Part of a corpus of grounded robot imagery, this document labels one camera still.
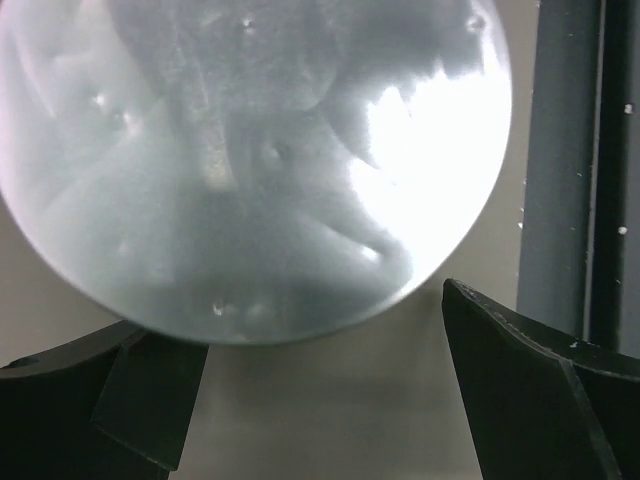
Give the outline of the silver jar lid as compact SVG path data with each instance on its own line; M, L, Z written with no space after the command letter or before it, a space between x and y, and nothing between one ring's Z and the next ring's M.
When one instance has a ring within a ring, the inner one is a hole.
M451 256L512 113L491 1L5 1L1 193L63 280L172 337L275 344Z

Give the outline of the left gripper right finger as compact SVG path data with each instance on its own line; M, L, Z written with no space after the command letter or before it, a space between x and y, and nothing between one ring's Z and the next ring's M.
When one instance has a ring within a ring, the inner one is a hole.
M442 312L486 479L636 479L639 362L448 279Z

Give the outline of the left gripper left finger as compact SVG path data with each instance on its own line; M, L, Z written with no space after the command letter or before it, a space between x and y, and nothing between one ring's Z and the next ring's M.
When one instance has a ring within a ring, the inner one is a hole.
M2 367L2 478L168 478L207 354L119 322Z

